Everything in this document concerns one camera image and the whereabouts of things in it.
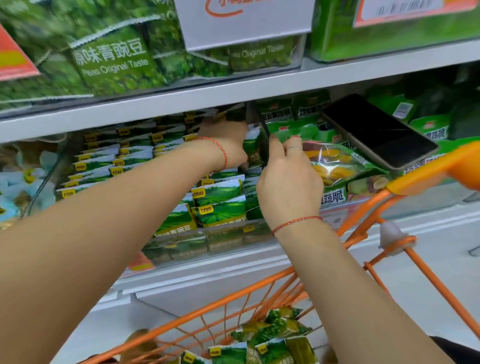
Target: orange shopping cart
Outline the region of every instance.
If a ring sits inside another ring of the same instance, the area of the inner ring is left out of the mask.
[[[370,227],[380,224],[382,252],[372,260],[365,262],[364,270],[369,272],[372,278],[388,292],[373,266],[387,257],[402,252],[406,253],[480,339],[480,325],[415,253],[413,247],[416,237],[403,234],[393,223],[381,218],[381,214],[385,210],[405,196],[420,194],[445,178],[453,178],[471,190],[480,191],[480,142],[462,146],[390,182],[384,190],[374,195],[350,216],[338,229],[337,234],[342,236],[370,212],[343,243],[343,246],[348,249],[361,242],[368,237],[367,231]],[[228,333],[235,330],[239,324],[252,318],[263,319],[272,308],[304,303],[307,297],[304,286],[298,279],[294,268],[291,267],[86,360],[84,364],[99,364],[115,355],[125,354],[129,351],[133,355],[128,356],[127,360],[122,360],[123,363],[166,363],[180,356],[184,350],[206,356],[209,346],[230,343],[232,338]],[[298,319],[314,314],[313,310],[313,306],[310,306],[302,312]],[[313,332],[320,327],[321,325],[314,328]],[[150,352],[132,352],[139,345],[151,341],[156,342],[156,349]]]

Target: black phone screen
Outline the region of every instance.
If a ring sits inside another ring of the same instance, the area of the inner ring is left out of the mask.
[[[357,94],[335,101],[323,111],[334,124],[393,168],[401,168],[438,148],[437,144]]]

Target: braided bracelet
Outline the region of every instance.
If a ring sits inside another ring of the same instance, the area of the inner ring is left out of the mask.
[[[296,219],[296,220],[292,220],[292,221],[286,222],[285,224],[282,224],[282,225],[280,225],[280,226],[277,226],[275,229],[272,230],[272,234],[275,235],[275,233],[276,233],[277,231],[279,231],[281,228],[284,228],[284,227],[286,227],[286,226],[288,226],[288,225],[294,224],[294,223],[299,222],[299,221],[307,220],[307,219],[310,219],[310,218],[317,218],[317,219],[319,219],[319,220],[323,220],[320,216],[306,216],[306,217],[304,217],[304,218],[298,218],[298,219]]]
[[[225,157],[225,164],[221,170],[227,169],[227,164],[228,164],[227,152],[225,151],[225,149],[223,149],[223,147],[220,145],[218,141],[212,138],[208,138],[206,136],[198,136],[196,139],[205,139],[205,140],[210,140],[211,142],[214,142],[222,150],[223,156]]]

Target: finger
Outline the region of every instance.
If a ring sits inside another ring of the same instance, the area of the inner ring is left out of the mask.
[[[293,136],[285,142],[285,149],[287,150],[287,157],[297,158],[304,154],[302,140],[299,136]]]
[[[279,158],[284,158],[285,157],[285,151],[283,150],[283,145],[280,143],[280,140],[275,134],[270,135],[270,140],[269,140],[269,157],[268,161],[270,162],[271,160],[276,160]]]

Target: red sign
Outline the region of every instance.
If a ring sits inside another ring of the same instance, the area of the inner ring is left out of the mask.
[[[32,61],[0,25],[0,81],[39,74]]]

